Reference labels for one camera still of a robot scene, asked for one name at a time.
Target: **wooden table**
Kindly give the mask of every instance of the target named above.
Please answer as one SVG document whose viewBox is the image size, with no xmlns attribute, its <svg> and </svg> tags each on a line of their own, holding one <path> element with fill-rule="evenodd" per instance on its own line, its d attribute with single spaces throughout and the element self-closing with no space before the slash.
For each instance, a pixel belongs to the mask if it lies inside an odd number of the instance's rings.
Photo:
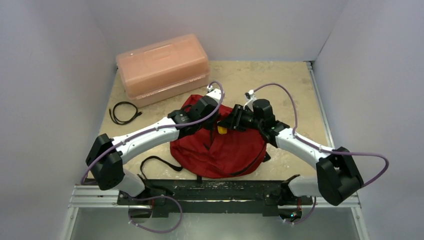
<svg viewBox="0 0 424 240">
<path fill-rule="evenodd" d="M 279 83 L 285 86 L 292 94 L 297 112 L 298 132 L 317 143 L 327 145 L 326 131 L 320 108 L 315 95 L 313 83 L 305 62 L 281 61 L 210 61 L 210 80 L 219 81 L 225 90 L 223 104 L 233 107 L 234 104 L 243 105 L 246 100 L 244 93 L 267 83 Z M 206 94 L 202 87 L 169 99 L 145 106 L 140 109 L 142 115 L 127 125 L 114 124 L 109 117 L 109 108 L 121 101 L 127 101 L 124 87 L 119 74 L 116 75 L 113 89 L 110 94 L 107 109 L 99 134 L 107 133 L 109 137 L 121 136 L 147 127 L 165 117 L 173 110 L 181 108 L 191 94 Z M 259 90 L 258 98 L 268 99 L 278 120 L 294 126 L 292 104 L 286 93 L 279 87 L 269 86 Z M 134 108 L 129 105 L 119 106 L 115 111 L 122 120 L 129 119 L 134 114 Z M 170 144 L 165 143 L 152 148 L 133 158 L 124 167 L 133 173 L 140 173 L 140 163 L 145 158 L 156 155 L 172 164 L 178 165 L 171 156 Z M 233 180 L 285 180 L 294 174 L 304 176 L 315 175 L 315 170 L 293 154 L 267 146 L 271 160 L 262 163 L 251 174 L 234 177 Z M 184 169 L 175 172 L 165 164 L 151 160 L 143 168 L 149 179 L 196 179 L 196 175 Z"/>
</svg>

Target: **white wall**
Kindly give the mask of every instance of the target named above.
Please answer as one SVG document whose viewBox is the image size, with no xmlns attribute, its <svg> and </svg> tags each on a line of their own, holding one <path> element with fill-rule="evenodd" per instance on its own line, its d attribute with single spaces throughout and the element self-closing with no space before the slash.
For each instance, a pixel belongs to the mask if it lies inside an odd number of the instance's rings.
<svg viewBox="0 0 424 240">
<path fill-rule="evenodd" d="M 315 60 L 347 0 L 88 0 L 120 54 L 194 33 L 211 60 Z"/>
<path fill-rule="evenodd" d="M 0 2 L 0 239 L 58 239 L 113 70 L 85 1 Z"/>
<path fill-rule="evenodd" d="M 360 200 L 371 239 L 423 239 L 424 1 L 349 0 L 314 72 L 337 145 L 390 167 Z M 382 167 L 356 158 L 365 179 Z"/>
</svg>

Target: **plastic container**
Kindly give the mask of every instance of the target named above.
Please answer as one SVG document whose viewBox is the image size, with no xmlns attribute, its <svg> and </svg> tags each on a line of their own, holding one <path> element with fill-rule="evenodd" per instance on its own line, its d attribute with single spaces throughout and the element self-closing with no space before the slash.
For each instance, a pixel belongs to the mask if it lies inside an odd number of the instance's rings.
<svg viewBox="0 0 424 240">
<path fill-rule="evenodd" d="M 127 97 L 143 107 L 209 83 L 208 56 L 194 34 L 116 56 Z"/>
</svg>

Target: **purple cable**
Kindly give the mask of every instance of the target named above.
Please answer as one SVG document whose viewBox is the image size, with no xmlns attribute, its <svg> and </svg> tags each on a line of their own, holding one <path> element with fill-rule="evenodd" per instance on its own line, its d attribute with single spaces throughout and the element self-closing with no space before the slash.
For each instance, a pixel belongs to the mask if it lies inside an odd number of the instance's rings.
<svg viewBox="0 0 424 240">
<path fill-rule="evenodd" d="M 148 227 L 145 227 L 143 225 L 140 225 L 140 224 L 136 223 L 133 219 L 131 219 L 130 211 L 128 211 L 129 222 L 131 224 L 133 224 L 134 226 L 138 227 L 138 228 L 144 229 L 146 231 L 149 231 L 149 232 L 152 232 L 152 233 L 155 233 L 155 234 L 166 234 L 166 233 L 172 232 L 176 228 L 178 228 L 178 226 L 180 225 L 181 221 L 183 220 L 183 208 L 181 207 L 181 204 L 177 200 L 175 200 L 174 198 L 172 198 L 170 196 L 165 196 L 165 195 L 162 196 L 161 195 L 161 196 L 153 196 L 153 197 L 147 197 L 147 198 L 135 198 L 135 197 L 132 197 L 132 196 L 128 195 L 128 197 L 131 198 L 132 200 L 135 200 L 135 201 L 149 201 L 149 200 L 161 199 L 161 198 L 162 199 L 169 199 L 171 201 L 174 201 L 174 203 L 176 203 L 176 205 L 179 208 L 179 219 L 178 219 L 178 222 L 173 227 L 171 227 L 170 229 L 167 229 L 167 230 L 154 230 L 154 229 L 150 229 Z"/>
<path fill-rule="evenodd" d="M 81 177 L 81 180 L 79 181 L 79 183 L 81 185 L 84 185 L 85 184 L 84 183 L 84 180 L 86 179 L 87 175 L 89 174 L 89 172 L 91 171 L 91 169 L 93 168 L 93 166 L 97 162 L 99 162 L 104 156 L 106 156 L 108 153 L 110 153 L 111 151 L 115 150 L 117 147 L 122 146 L 122 144 L 124 142 L 131 141 L 132 139 L 135 139 L 135 138 L 137 138 L 137 137 L 139 137 L 139 136 L 141 136 L 143 134 L 150 133 L 150 132 L 153 132 L 153 131 L 157 131 L 159 129 L 176 128 L 176 127 L 187 127 L 187 126 L 191 126 L 191 125 L 196 125 L 196 124 L 199 124 L 199 123 L 207 120 L 208 118 L 212 117 L 220 109 L 220 106 L 223 103 L 224 96 L 225 96 L 224 88 L 221 85 L 221 83 L 219 83 L 218 81 L 212 81 L 211 83 L 209 83 L 208 87 L 210 87 L 212 84 L 217 84 L 219 86 L 219 89 L 221 91 L 221 98 L 219 99 L 218 105 L 215 107 L 215 109 L 211 113 L 209 113 L 209 115 L 207 115 L 204 118 L 199 119 L 197 121 L 193 121 L 193 122 L 189 122 L 189 123 L 182 123 L 182 124 L 161 125 L 161 126 L 158 126 L 157 128 L 153 127 L 153 128 L 150 128 L 150 129 L 141 131 L 141 132 L 139 132 L 137 134 L 134 134 L 132 136 L 129 136 L 124 141 L 120 141 L 116 145 L 111 146 L 106 151 L 104 151 L 102 154 L 100 154 L 96 159 L 94 159 L 94 161 L 88 166 L 88 168 L 85 171 L 84 175 Z M 131 198 L 133 200 L 137 200 L 137 201 L 147 201 L 147 200 L 160 199 L 160 198 L 170 199 L 170 200 L 174 201 L 177 204 L 178 208 L 179 208 L 179 213 L 180 213 L 179 220 L 178 220 L 178 222 L 176 223 L 175 226 L 173 226 L 172 228 L 170 228 L 168 230 L 154 230 L 154 229 L 150 229 L 150 228 L 147 228 L 147 227 L 144 227 L 144 226 L 141 226 L 141 225 L 135 223 L 130 218 L 130 222 L 132 224 L 134 224 L 135 226 L 140 227 L 140 228 L 142 228 L 144 230 L 147 230 L 147 231 L 150 231 L 150 232 L 153 232 L 153 233 L 169 233 L 169 232 L 173 231 L 174 229 L 176 229 L 180 225 L 180 223 L 181 223 L 181 221 L 183 219 L 183 209 L 182 209 L 181 205 L 178 203 L 178 201 L 175 200 L 172 197 L 169 197 L 169 196 L 153 196 L 153 197 L 148 197 L 148 198 L 135 198 L 135 197 L 132 197 L 131 196 Z"/>
<path fill-rule="evenodd" d="M 267 87 L 267 86 L 278 86 L 281 89 L 283 89 L 284 92 L 288 95 L 288 98 L 290 99 L 291 104 L 293 105 L 293 111 L 294 111 L 294 127 L 293 127 L 292 134 L 293 134 L 293 136 L 296 137 L 297 140 L 301 141 L 302 143 L 304 143 L 304 144 L 306 144 L 306 145 L 308 145 L 308 146 L 310 146 L 310 147 L 312 147 L 312 148 L 314 148 L 314 149 L 316 149 L 316 150 L 318 150 L 318 151 L 320 151 L 322 153 L 336 154 L 336 155 L 347 155 L 347 156 L 369 156 L 369 157 L 381 158 L 381 159 L 384 160 L 384 163 L 385 164 L 384 164 L 383 169 L 379 173 L 377 173 L 377 175 L 375 175 L 373 178 L 371 178 L 366 183 L 364 183 L 363 186 L 362 186 L 362 188 L 364 188 L 364 187 L 370 185 L 371 183 L 373 183 L 375 180 L 377 180 L 379 177 L 381 177 L 387 171 L 387 169 L 389 168 L 389 160 L 385 156 L 383 156 L 381 154 L 373 153 L 373 152 L 329 151 L 329 150 L 325 150 L 325 149 L 320 149 L 319 146 L 316 146 L 315 144 L 312 144 L 312 143 L 310 143 L 310 142 L 308 142 L 308 141 L 300 138 L 299 136 L 297 136 L 296 129 L 298 128 L 298 111 L 296 110 L 295 101 L 293 100 L 292 95 L 290 94 L 290 92 L 285 87 L 283 87 L 282 85 L 280 85 L 278 83 L 267 83 L 267 84 L 264 84 L 264 85 L 256 88 L 255 90 L 253 90 L 253 92 L 256 92 L 256 91 L 258 91 L 258 90 L 260 90 L 260 89 L 262 89 L 264 87 Z M 296 222 L 295 224 L 299 224 L 299 223 L 303 222 L 304 220 L 306 220 L 311 215 L 312 211 L 314 210 L 316 203 L 317 203 L 317 201 L 316 201 L 316 198 L 315 198 L 315 201 L 313 203 L 313 206 L 312 206 L 311 211 L 305 216 L 305 218 L 301 219 L 300 221 Z"/>
</svg>

